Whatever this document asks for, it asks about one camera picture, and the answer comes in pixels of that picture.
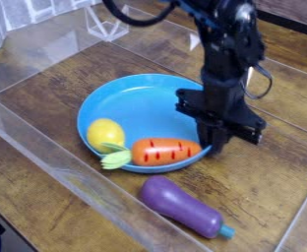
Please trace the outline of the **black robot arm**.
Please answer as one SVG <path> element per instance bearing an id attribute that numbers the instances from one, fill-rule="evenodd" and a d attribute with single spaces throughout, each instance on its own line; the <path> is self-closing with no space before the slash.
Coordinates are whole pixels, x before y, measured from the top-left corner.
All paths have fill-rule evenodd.
<path id="1" fill-rule="evenodd" d="M 203 46 L 202 88 L 179 89 L 176 109 L 195 120 L 214 156 L 230 139 L 257 144 L 267 123 L 246 103 L 249 70 L 265 59 L 253 0 L 164 0 L 192 17 Z"/>

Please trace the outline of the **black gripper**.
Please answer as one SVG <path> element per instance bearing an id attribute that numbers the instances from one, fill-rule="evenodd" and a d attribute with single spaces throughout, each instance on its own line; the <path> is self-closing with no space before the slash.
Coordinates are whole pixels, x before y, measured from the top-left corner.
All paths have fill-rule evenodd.
<path id="1" fill-rule="evenodd" d="M 261 142 L 267 123 L 245 101 L 247 80 L 249 73 L 226 81 L 202 74 L 199 90 L 176 91 L 176 110 L 195 120 L 199 143 L 210 154 L 222 152 L 231 137 Z"/>

